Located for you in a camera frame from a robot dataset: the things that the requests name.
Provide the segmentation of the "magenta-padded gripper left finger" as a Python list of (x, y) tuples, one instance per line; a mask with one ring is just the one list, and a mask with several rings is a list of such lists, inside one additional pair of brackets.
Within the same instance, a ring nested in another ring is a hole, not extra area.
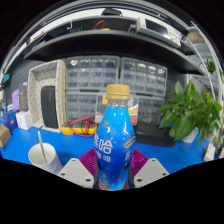
[(58, 176), (81, 187), (93, 189), (98, 183), (95, 151), (91, 149), (80, 158), (71, 158)]

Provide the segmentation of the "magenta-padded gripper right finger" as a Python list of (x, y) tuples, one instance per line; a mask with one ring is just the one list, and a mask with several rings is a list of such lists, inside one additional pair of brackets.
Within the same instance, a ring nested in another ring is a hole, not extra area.
[(134, 150), (128, 171), (130, 188), (140, 188), (168, 176), (168, 171), (156, 158), (148, 159), (143, 153)]

